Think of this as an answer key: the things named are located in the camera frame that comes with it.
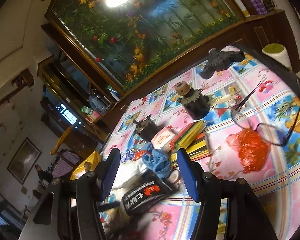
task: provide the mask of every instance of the purple bottle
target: purple bottle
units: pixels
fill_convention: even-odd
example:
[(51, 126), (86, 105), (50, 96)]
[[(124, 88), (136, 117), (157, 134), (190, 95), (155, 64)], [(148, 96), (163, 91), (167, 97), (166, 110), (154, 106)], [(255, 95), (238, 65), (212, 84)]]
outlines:
[(255, 1), (255, 0), (250, 0), (250, 1), (251, 1), (251, 3), (252, 3), (253, 7), (256, 9), (257, 14), (258, 14), (258, 15), (262, 15), (261, 9), (260, 9), (259, 6), (257, 5), (256, 1)]
[(262, 14), (267, 14), (268, 13), (261, 0), (255, 0), (255, 2), (257, 4), (257, 6), (260, 8)]

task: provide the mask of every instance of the red logo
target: red logo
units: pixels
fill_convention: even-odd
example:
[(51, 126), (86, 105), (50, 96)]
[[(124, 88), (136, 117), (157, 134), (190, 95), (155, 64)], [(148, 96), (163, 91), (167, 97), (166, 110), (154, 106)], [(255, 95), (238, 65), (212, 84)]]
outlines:
[(160, 190), (160, 188), (157, 185), (153, 185), (150, 187), (146, 187), (143, 191), (144, 191), (145, 195), (151, 196), (152, 192), (158, 192), (159, 190)]

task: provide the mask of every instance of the ceiling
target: ceiling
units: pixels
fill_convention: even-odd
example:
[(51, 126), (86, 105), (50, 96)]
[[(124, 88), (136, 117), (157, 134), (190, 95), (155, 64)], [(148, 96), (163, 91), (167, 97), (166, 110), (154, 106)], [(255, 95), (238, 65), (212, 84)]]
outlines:
[(38, 62), (50, 56), (52, 41), (41, 29), (51, 0), (6, 0), (0, 8), (0, 97), (2, 87), (22, 70), (36, 76)]

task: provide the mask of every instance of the pink tablecloth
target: pink tablecloth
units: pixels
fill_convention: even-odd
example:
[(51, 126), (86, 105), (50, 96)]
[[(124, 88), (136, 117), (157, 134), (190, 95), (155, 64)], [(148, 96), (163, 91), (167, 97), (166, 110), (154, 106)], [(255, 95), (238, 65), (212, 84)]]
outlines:
[[(227, 46), (224, 50), (238, 49)], [(135, 135), (132, 118), (139, 121), (152, 114), (153, 121), (165, 126), (170, 125), (175, 132), (193, 122), (182, 105), (176, 102), (174, 86), (181, 81), (186, 81), (196, 89), (202, 88), (203, 94), (217, 100), (229, 97), (234, 91), (245, 97), (266, 74), (265, 80), (272, 82), (271, 88), (266, 91), (262, 88), (257, 90), (242, 111), (255, 125), (266, 122), (280, 127), (285, 132), (288, 131), (298, 110), (294, 107), (298, 98), (275, 73), (246, 54), (243, 62), (234, 63), (228, 70), (217, 72), (212, 78), (205, 80), (198, 74), (205, 63), (183, 73), (146, 97), (131, 102), (105, 146), (104, 156), (106, 157), (113, 147), (119, 148), (122, 153), (131, 148), (141, 147), (143, 143), (141, 138)], [(216, 105), (204, 118), (209, 122), (205, 131), (211, 134), (212, 148), (216, 151), (212, 157), (202, 158), (198, 163), (205, 171), (211, 171), (223, 179), (245, 178), (259, 197), (278, 239), (289, 239), (300, 225), (300, 116), (287, 146), (271, 146), (271, 152), (261, 171), (244, 174), (238, 153), (225, 142), (229, 134), (241, 130), (232, 121), (229, 110), (224, 111), (227, 107), (227, 102)], [(279, 110), (284, 109), (286, 112), (279, 116)], [(148, 223), (144, 239), (189, 239), (199, 206), (200, 203), (195, 203), (188, 196), (184, 185), (181, 185), (176, 194), (161, 201), (144, 215), (143, 220)], [(225, 210), (226, 200), (223, 200), (220, 228), (226, 221)], [(111, 226), (111, 218), (107, 215), (103, 218), (107, 226)], [(222, 234), (219, 234), (217, 239), (223, 239)]]

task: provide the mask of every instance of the white cylinder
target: white cylinder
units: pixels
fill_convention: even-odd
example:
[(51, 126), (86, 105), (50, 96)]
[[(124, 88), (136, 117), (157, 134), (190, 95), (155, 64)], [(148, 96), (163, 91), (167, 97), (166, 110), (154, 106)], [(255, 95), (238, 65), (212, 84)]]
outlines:
[(292, 70), (290, 58), (287, 49), (278, 43), (271, 43), (263, 47), (262, 53), (268, 55), (269, 57), (275, 59), (282, 65), (284, 65), (289, 70)]

